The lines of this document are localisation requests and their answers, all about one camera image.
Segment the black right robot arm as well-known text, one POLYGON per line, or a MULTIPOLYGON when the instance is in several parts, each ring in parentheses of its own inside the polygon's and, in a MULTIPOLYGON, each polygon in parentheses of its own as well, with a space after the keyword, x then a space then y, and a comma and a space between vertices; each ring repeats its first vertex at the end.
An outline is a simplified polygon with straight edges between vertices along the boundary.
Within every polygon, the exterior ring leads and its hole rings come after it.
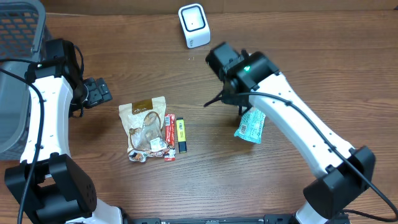
POLYGON ((315 176, 303 190, 306 202, 292 223, 331 223, 368 189, 375 155, 366 146, 355 149, 334 133, 266 55, 237 52, 223 42, 210 50, 205 61, 223 82, 222 102, 262 111, 297 148, 315 176))

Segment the red snack stick packet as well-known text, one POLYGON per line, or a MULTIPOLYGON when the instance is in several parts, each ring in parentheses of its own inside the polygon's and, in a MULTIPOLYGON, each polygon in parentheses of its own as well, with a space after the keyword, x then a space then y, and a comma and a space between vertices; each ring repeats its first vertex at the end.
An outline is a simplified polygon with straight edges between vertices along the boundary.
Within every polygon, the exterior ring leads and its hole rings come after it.
POLYGON ((165 115, 165 142, 167 143, 168 151, 165 153, 165 161, 175 160, 175 115, 165 115))

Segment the grey plastic mesh basket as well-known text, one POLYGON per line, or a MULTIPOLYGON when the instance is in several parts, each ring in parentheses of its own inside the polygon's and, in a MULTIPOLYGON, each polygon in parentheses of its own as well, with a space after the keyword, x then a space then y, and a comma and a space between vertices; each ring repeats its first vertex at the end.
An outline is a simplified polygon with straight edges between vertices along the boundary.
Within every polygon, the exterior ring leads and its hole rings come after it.
MULTIPOLYGON (((1 1, 1 58, 39 62, 52 38, 44 5, 35 0, 1 1)), ((29 129, 29 87, 1 74, 1 159, 18 160, 29 129)))

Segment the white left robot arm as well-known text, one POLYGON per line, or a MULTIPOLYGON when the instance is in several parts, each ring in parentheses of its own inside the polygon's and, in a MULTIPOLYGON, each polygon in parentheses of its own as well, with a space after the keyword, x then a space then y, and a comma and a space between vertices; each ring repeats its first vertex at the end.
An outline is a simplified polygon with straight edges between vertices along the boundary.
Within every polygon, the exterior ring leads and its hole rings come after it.
POLYGON ((68 122, 74 111, 112 99, 102 78, 83 78, 82 53, 72 42, 45 43, 47 58, 28 64, 21 81, 29 86, 30 123, 20 164, 6 169, 4 181, 18 201, 17 222, 129 223, 119 207, 97 197, 92 179, 70 156, 68 122))

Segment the brown cookie snack bag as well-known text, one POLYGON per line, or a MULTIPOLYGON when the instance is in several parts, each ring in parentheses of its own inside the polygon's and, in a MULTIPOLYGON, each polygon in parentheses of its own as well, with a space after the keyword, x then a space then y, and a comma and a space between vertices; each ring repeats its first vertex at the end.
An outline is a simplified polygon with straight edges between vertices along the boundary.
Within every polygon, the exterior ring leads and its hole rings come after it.
POLYGON ((169 153, 169 144, 162 137, 165 110, 163 96, 119 106, 130 161, 145 162, 148 157, 164 157, 169 153))

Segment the white barcode scanner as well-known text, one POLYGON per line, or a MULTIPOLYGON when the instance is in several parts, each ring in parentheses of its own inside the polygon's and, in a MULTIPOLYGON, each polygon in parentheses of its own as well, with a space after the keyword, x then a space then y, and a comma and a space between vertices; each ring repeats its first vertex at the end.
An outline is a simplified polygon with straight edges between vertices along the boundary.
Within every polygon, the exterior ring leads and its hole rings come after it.
POLYGON ((189 49, 210 43, 211 32, 202 5, 195 3, 181 7, 178 17, 189 49))

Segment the yellow highlighter pen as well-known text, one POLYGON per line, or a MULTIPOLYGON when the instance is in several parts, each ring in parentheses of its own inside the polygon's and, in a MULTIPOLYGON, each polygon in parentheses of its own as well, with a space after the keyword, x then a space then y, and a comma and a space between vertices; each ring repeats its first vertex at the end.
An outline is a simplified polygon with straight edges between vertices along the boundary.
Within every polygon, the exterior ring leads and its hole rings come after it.
POLYGON ((177 126, 177 139, 178 139, 178 149, 179 153, 187 152, 187 142, 186 142, 186 133, 185 133, 185 122, 183 118, 176 119, 177 126))

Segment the teal wet wipes packet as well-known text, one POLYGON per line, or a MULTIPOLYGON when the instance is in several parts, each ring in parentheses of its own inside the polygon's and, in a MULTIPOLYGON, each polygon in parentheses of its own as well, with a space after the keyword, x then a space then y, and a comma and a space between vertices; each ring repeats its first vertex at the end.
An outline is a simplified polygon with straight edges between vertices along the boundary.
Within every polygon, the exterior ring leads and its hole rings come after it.
POLYGON ((239 127, 234 133, 234 137, 260 144, 262 141, 265 118, 266 116, 261 110, 251 108, 242 115, 239 127))

